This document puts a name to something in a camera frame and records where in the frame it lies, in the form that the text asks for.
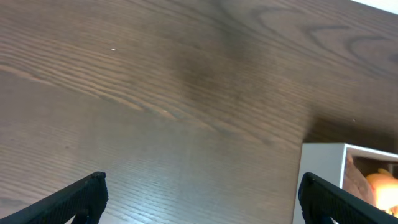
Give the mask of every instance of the brown wooden surface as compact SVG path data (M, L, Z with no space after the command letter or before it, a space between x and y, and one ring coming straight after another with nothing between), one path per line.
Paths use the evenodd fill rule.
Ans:
M0 215L103 170L102 223L290 223L304 140L396 150L397 38L349 0L3 0Z

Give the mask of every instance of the white box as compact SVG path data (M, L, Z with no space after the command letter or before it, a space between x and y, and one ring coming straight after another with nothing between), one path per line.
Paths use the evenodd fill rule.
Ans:
M345 143L305 143L302 146L300 172L298 173L293 224L305 224L301 205L297 198L304 173L311 172L343 188L346 153L386 162L398 162L398 155Z

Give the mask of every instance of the item inside box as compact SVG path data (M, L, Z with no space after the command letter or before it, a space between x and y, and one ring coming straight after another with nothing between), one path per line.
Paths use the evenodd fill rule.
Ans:
M398 218L398 162L347 152L343 189Z

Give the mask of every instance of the wood grain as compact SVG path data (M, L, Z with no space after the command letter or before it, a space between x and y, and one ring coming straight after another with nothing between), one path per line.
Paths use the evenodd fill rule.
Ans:
M0 4L3 216L103 170L104 223L290 223L303 140L397 150L395 15L349 0Z

